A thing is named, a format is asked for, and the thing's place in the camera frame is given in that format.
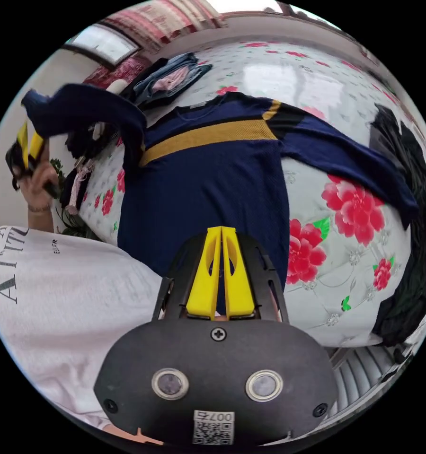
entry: red flower print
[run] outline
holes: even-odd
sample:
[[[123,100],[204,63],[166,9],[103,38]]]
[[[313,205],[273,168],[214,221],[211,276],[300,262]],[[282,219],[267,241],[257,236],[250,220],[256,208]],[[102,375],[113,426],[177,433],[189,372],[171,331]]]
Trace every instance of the red flower print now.
[[[224,96],[228,91],[238,91],[238,87],[221,87],[219,90],[216,90],[216,93]]]
[[[358,184],[331,175],[328,177],[332,183],[325,185],[322,198],[327,207],[336,212],[339,233],[347,238],[355,236],[359,243],[367,246],[373,240],[374,232],[385,226],[379,208],[383,202]]]
[[[318,247],[321,241],[321,231],[313,224],[302,227],[298,219],[290,221],[287,284],[295,284],[299,280],[309,282],[316,278],[317,267],[327,258],[323,249]]]
[[[110,209],[112,208],[112,203],[114,201],[114,192],[111,191],[110,189],[106,192],[104,199],[103,199],[103,207],[101,208],[101,211],[103,212],[103,216],[106,214],[109,214]]]
[[[117,191],[124,192],[124,170],[120,170],[117,175]]]
[[[321,112],[319,109],[316,109],[315,107],[305,106],[303,107],[303,110],[309,112],[310,114],[316,116],[317,118],[320,118],[321,120],[325,120],[325,115],[323,114],[323,112]]]
[[[352,63],[349,63],[349,62],[347,62],[347,61],[341,60],[341,63],[342,63],[343,65],[348,66],[349,68],[352,68],[352,69],[355,70],[355,71],[359,71],[359,70],[360,70],[360,68],[356,67],[355,65],[353,65]]]
[[[305,53],[286,51],[289,55],[295,55],[295,57],[308,57]]]
[[[377,290],[383,290],[388,285],[391,278],[391,262],[386,259],[380,260],[377,268],[374,270],[374,287]]]
[[[394,100],[394,98],[393,98],[392,96],[390,96],[386,91],[384,91],[383,94],[384,94],[388,99],[390,99],[390,100],[393,102],[393,104],[396,104],[396,101]]]
[[[244,47],[268,47],[267,43],[248,43]]]

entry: green leaf print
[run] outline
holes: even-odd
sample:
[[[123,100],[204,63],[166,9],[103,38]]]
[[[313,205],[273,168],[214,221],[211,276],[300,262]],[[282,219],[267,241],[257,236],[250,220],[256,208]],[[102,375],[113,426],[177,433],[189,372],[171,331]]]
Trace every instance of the green leaf print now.
[[[320,221],[313,222],[312,224],[314,227],[320,229],[320,237],[323,241],[330,233],[330,218],[324,218]]]
[[[351,306],[348,304],[349,299],[350,299],[350,295],[347,295],[347,296],[342,300],[341,309],[342,309],[344,312],[350,311],[350,309],[352,309]]]

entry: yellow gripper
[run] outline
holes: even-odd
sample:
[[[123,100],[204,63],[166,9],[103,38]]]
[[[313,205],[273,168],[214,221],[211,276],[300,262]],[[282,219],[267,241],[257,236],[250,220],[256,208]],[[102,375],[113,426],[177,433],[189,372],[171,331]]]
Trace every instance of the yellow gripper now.
[[[214,320],[218,298],[221,243],[227,318],[252,315],[255,309],[252,291],[237,233],[232,227],[208,229],[186,310],[190,315],[209,317]]]

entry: sticker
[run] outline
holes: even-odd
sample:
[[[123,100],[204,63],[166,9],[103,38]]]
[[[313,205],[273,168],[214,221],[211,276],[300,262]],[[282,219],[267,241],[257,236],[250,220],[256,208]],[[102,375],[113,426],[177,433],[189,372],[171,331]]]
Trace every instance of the sticker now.
[[[194,411],[194,445],[232,445],[235,425],[233,411]]]

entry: pink cloth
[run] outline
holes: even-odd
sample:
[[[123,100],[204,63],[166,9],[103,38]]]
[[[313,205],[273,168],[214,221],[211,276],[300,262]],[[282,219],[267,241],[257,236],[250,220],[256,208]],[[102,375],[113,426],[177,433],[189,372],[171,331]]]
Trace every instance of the pink cloth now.
[[[180,85],[184,80],[185,77],[188,75],[189,67],[183,66],[175,70],[174,72],[170,73],[168,76],[163,77],[155,82],[153,85],[153,92],[158,90],[171,90],[175,88],[177,85]]]
[[[78,214],[77,211],[77,194],[79,193],[79,187],[80,183],[83,182],[86,178],[87,175],[93,170],[93,161],[90,159],[87,164],[82,167],[80,170],[78,170],[76,177],[74,178],[74,183],[72,184],[72,189],[71,189],[71,198],[70,198],[70,203],[66,207],[66,211],[71,214],[72,216],[75,216]]]

